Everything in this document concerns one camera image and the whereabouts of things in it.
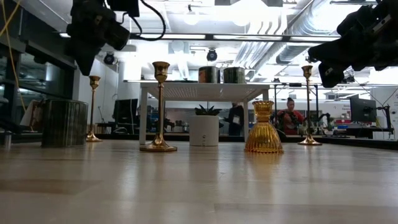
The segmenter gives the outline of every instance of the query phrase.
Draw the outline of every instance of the amber glass candle holder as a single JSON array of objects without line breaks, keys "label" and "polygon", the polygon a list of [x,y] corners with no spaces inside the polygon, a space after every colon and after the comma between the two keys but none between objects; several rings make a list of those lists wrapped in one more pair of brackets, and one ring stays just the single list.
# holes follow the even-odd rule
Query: amber glass candle holder
[{"label": "amber glass candle holder", "polygon": [[272,114],[272,101],[253,102],[254,112],[257,116],[257,123],[250,130],[244,150],[247,152],[261,153],[283,153],[282,143],[278,132],[270,124],[269,118]]}]

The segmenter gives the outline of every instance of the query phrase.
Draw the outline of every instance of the shelf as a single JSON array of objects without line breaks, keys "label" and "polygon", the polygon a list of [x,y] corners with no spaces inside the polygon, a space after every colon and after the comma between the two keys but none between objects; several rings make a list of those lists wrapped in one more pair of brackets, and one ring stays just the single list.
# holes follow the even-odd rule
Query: shelf
[{"label": "shelf", "polygon": [[[141,83],[148,93],[159,97],[157,83]],[[164,83],[165,101],[250,101],[268,90],[269,85],[212,84],[212,83]]]}]

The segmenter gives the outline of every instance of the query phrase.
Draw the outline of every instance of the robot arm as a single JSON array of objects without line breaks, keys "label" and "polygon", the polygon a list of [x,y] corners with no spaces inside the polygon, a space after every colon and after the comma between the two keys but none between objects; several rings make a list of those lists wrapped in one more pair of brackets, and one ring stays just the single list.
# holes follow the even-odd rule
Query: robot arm
[{"label": "robot arm", "polygon": [[398,65],[398,1],[380,0],[376,7],[362,6],[337,27],[341,38],[308,50],[309,61],[321,61],[323,86],[331,88],[352,67],[381,71]]}]

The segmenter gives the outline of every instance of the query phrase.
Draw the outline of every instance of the silver canister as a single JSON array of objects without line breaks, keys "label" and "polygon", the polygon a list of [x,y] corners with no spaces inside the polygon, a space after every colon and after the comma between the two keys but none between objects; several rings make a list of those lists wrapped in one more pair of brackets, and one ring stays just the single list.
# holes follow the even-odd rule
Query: silver canister
[{"label": "silver canister", "polygon": [[214,66],[204,66],[199,68],[199,83],[220,83],[220,70]]},{"label": "silver canister", "polygon": [[244,77],[244,68],[230,67],[223,71],[224,83],[246,83]]}]

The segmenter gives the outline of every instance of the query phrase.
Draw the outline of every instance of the ceiling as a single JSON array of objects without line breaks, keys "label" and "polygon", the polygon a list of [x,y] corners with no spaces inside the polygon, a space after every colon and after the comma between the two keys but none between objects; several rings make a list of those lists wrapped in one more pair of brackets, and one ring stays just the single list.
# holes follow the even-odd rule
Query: ceiling
[{"label": "ceiling", "polygon": [[[59,32],[65,32],[67,24],[71,21],[69,15],[73,0],[25,0],[21,5],[42,19]],[[296,35],[335,35],[335,27],[345,16],[356,11],[359,6],[331,5],[330,0],[314,0],[310,7],[303,10],[310,0],[285,0],[282,8],[267,7],[261,0],[240,0],[230,6],[216,6],[215,0],[178,0],[178,1],[153,1],[146,3],[155,7],[164,17],[167,33],[174,34],[295,34]],[[140,17],[137,18],[144,33],[160,33],[162,23],[150,9],[141,3]],[[303,13],[298,19],[292,19],[300,11]],[[121,12],[117,12],[121,21]],[[299,23],[310,24],[313,32],[298,30]],[[126,16],[123,26],[133,33],[139,30],[135,23]],[[143,75],[153,74],[151,63],[159,58],[168,61],[172,70],[179,70],[183,76],[184,70],[197,70],[199,67],[214,65],[223,66],[232,64],[256,71],[253,80],[271,81],[275,77],[282,79],[302,77],[303,65],[307,45],[289,46],[283,43],[248,43],[241,41],[189,41],[184,40],[188,51],[184,56],[178,56],[170,48],[171,41],[145,42],[131,40],[129,44],[136,46],[135,55],[140,58]],[[282,52],[294,48],[298,54],[290,53],[289,63],[277,63],[277,56]],[[218,59],[207,62],[208,49],[216,49]],[[127,53],[117,53],[121,58],[126,58]],[[370,70],[355,73],[361,82],[369,79]],[[318,79],[318,69],[314,66],[313,78]]]}]

